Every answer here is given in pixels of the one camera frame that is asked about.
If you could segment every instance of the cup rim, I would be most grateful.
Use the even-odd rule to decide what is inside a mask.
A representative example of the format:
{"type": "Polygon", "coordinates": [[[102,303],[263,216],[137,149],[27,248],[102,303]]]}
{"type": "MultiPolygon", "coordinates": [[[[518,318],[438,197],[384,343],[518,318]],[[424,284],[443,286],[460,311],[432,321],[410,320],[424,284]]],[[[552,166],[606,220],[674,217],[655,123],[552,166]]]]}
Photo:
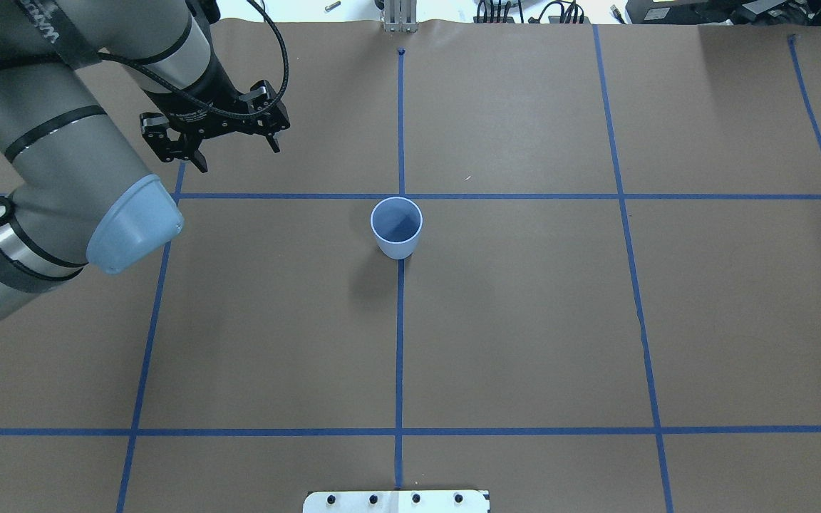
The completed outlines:
{"type": "Polygon", "coordinates": [[[420,230],[423,230],[423,211],[420,210],[419,205],[415,204],[415,202],[410,201],[410,199],[405,198],[404,196],[388,196],[387,198],[383,199],[382,201],[378,202],[374,208],[372,208],[372,212],[369,213],[369,227],[372,229],[372,234],[376,236],[378,240],[386,244],[406,244],[410,240],[414,240],[414,237],[419,236],[420,230]],[[417,231],[413,233],[413,236],[410,236],[402,241],[393,242],[391,240],[387,240],[386,238],[379,236],[378,231],[376,230],[376,226],[372,223],[372,217],[376,214],[376,211],[379,207],[381,207],[384,202],[393,201],[393,200],[400,200],[404,202],[408,202],[409,204],[413,205],[414,209],[417,210],[417,214],[420,215],[420,225],[417,227],[417,231]]]}

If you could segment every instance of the light blue cup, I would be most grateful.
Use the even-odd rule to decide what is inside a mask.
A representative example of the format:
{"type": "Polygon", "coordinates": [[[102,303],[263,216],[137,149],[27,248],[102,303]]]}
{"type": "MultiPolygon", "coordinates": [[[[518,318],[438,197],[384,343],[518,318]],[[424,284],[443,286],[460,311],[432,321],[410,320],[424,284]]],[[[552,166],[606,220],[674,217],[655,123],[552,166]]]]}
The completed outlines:
{"type": "Polygon", "coordinates": [[[369,215],[378,247],[390,259],[404,260],[417,248],[423,213],[415,202],[393,196],[378,202],[369,215]]]}

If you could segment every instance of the metal bracket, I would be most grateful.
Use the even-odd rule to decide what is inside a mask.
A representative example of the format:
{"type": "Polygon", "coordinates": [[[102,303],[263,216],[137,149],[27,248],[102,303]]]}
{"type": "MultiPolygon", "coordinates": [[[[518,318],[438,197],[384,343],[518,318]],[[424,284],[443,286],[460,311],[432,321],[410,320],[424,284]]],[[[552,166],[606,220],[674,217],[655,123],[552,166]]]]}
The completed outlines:
{"type": "Polygon", "coordinates": [[[385,32],[417,32],[417,0],[385,0],[382,27],[385,32]]]}
{"type": "Polygon", "coordinates": [[[490,513],[485,490],[315,492],[303,513],[490,513]]]}
{"type": "Polygon", "coordinates": [[[190,134],[180,134],[178,140],[170,139],[167,129],[170,127],[170,120],[163,114],[143,113],[139,116],[141,121],[141,137],[153,150],[157,158],[163,162],[172,162],[173,159],[189,160],[201,172],[208,172],[208,162],[205,156],[199,152],[198,147],[202,143],[202,137],[190,134]]]}

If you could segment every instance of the light blue joint cap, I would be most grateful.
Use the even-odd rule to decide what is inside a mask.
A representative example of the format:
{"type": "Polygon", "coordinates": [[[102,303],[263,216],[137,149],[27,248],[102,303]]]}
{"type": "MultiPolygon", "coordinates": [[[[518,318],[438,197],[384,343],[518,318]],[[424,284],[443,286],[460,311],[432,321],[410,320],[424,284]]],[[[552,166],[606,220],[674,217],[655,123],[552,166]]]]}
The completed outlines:
{"type": "Polygon", "coordinates": [[[147,175],[128,188],[101,219],[91,242],[88,262],[114,275],[178,236],[182,214],[157,175],[147,175]]]}

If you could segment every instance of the blue tape grid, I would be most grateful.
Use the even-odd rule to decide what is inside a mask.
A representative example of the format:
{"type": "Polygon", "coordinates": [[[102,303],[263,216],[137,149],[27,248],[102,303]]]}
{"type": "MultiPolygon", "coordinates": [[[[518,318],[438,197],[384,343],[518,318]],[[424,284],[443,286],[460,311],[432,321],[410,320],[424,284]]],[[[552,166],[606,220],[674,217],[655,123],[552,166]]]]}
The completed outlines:
{"type": "MultiPolygon", "coordinates": [[[[172,243],[166,244],[163,249],[160,273],[157,279],[157,288],[154,294],[153,311],[151,311],[150,327],[145,344],[143,362],[139,377],[139,387],[136,394],[133,421],[128,429],[87,429],[87,428],[0,428],[0,436],[128,436],[128,446],[123,477],[120,481],[118,493],[117,513],[123,512],[125,497],[128,491],[131,468],[133,468],[135,444],[139,437],[155,436],[208,436],[208,437],[302,437],[302,436],[390,436],[395,440],[395,486],[402,484],[402,437],[407,436],[567,436],[567,435],[653,435],[658,445],[659,467],[661,467],[661,484],[664,493],[665,506],[668,513],[672,513],[673,504],[668,477],[667,457],[664,447],[664,435],[712,435],[712,434],[818,434],[821,425],[724,425],[724,426],[663,426],[659,416],[657,394],[654,385],[654,373],[649,351],[648,335],[645,329],[644,312],[641,304],[641,288],[639,276],[636,272],[635,254],[632,248],[632,236],[629,228],[628,201],[643,200],[759,200],[759,201],[821,201],[821,195],[725,195],[725,194],[629,194],[623,188],[622,175],[619,169],[619,154],[616,150],[616,134],[613,117],[607,94],[606,74],[604,71],[603,54],[597,27],[593,27],[594,42],[599,71],[601,94],[604,102],[607,135],[609,136],[610,156],[616,178],[616,194],[407,194],[405,185],[404,162],[404,58],[403,48],[398,50],[398,194],[411,199],[427,200],[607,200],[617,201],[620,208],[620,217],[623,224],[623,234],[626,246],[626,255],[629,260],[629,273],[632,280],[633,296],[636,303],[636,317],[641,329],[641,342],[646,370],[646,380],[649,389],[649,402],[653,426],[625,426],[625,427],[484,427],[484,428],[406,428],[403,425],[403,344],[404,344],[404,261],[398,261],[398,296],[397,296],[397,326],[396,326],[396,378],[395,378],[395,427],[394,428],[322,428],[322,429],[142,429],[140,428],[141,408],[143,408],[144,393],[147,385],[150,358],[153,354],[154,337],[157,331],[157,321],[160,315],[163,287],[170,262],[172,243]]],[[[800,62],[796,52],[796,39],[788,39],[788,49],[794,65],[795,75],[800,87],[802,101],[804,101],[807,116],[812,124],[815,139],[821,152],[821,130],[812,111],[812,105],[807,93],[800,62]]],[[[382,199],[392,194],[250,194],[250,192],[229,192],[224,194],[209,194],[209,192],[182,192],[182,182],[185,178],[185,164],[179,166],[176,186],[172,193],[177,202],[182,199],[322,199],[322,200],[371,200],[382,199]]]]}
{"type": "Polygon", "coordinates": [[[648,345],[648,331],[645,327],[645,311],[641,304],[641,289],[639,288],[639,273],[636,271],[636,257],[632,249],[632,231],[629,229],[629,212],[626,211],[626,196],[623,190],[623,177],[619,171],[619,153],[616,151],[616,133],[613,131],[613,114],[610,113],[610,98],[606,89],[606,74],[604,72],[604,58],[601,54],[600,35],[597,25],[594,30],[594,48],[597,55],[597,73],[600,75],[600,91],[604,99],[604,114],[606,116],[606,135],[610,142],[610,157],[613,160],[613,173],[616,176],[616,194],[619,196],[619,217],[623,224],[623,234],[626,238],[626,256],[629,259],[629,276],[632,278],[632,296],[636,303],[636,317],[639,318],[639,334],[641,334],[642,353],[645,358],[645,380],[648,383],[648,397],[651,401],[651,419],[654,423],[655,441],[658,444],[658,464],[661,468],[661,486],[664,490],[664,506],[668,513],[673,513],[673,499],[671,498],[671,478],[667,470],[667,454],[664,449],[664,435],[661,434],[661,413],[658,411],[658,393],[654,386],[654,370],[651,367],[651,350],[648,345]]]}

